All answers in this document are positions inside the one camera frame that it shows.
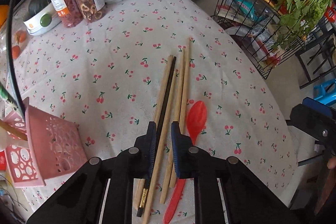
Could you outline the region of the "person's right hand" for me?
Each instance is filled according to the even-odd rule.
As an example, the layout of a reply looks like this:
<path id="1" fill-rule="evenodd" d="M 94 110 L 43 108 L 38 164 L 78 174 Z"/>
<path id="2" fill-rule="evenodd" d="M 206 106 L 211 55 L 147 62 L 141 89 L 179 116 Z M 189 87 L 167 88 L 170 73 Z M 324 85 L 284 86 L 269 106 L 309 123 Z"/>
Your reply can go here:
<path id="1" fill-rule="evenodd" d="M 327 167 L 328 169 L 335 169 L 336 167 L 336 157 L 335 156 L 329 159 L 329 161 L 327 162 Z"/>

